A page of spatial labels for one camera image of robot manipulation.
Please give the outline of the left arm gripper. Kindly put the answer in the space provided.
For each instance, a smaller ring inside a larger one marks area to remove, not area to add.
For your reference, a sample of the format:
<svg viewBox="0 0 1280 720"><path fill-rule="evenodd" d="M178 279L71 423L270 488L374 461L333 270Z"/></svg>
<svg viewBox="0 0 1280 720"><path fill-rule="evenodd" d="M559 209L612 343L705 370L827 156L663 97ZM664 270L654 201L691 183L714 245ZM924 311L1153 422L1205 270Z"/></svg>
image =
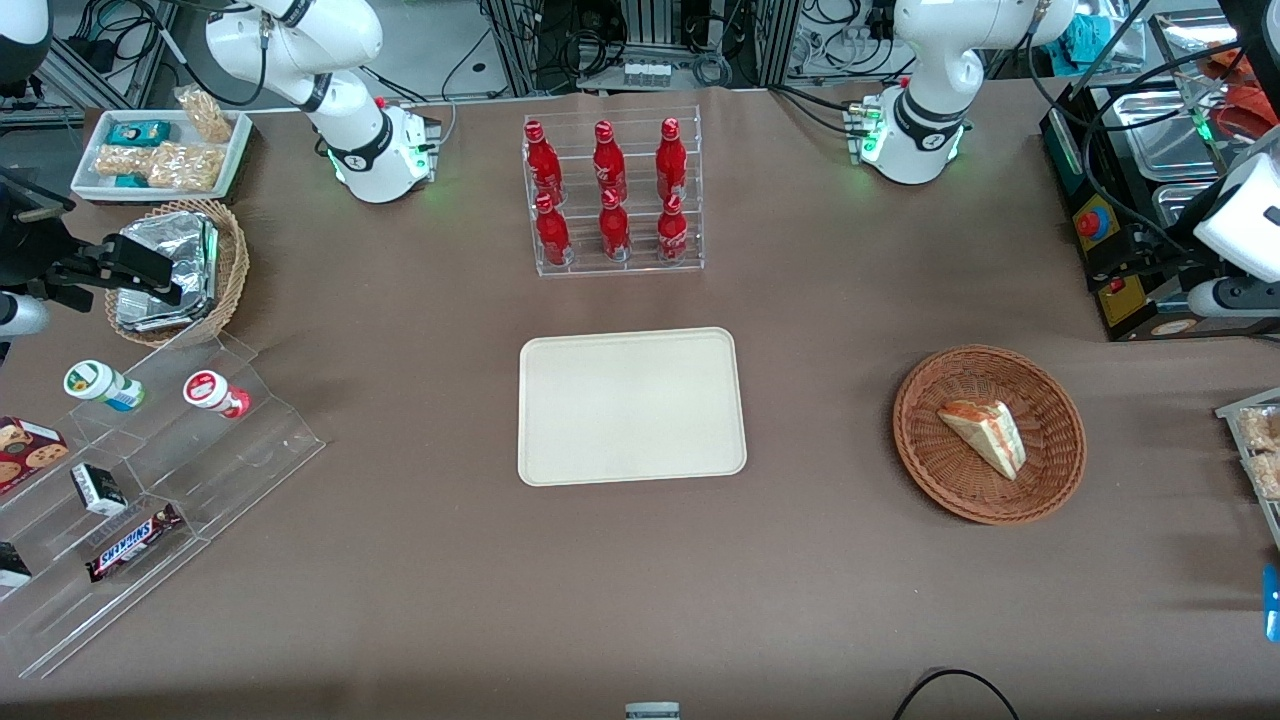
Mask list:
<svg viewBox="0 0 1280 720"><path fill-rule="evenodd" d="M1171 225L1161 236L1149 236L1138 227L1112 228L1097 242L1097 260L1087 260L1087 291L1179 293L1217 279L1217 255L1194 236L1192 225Z"/></svg>

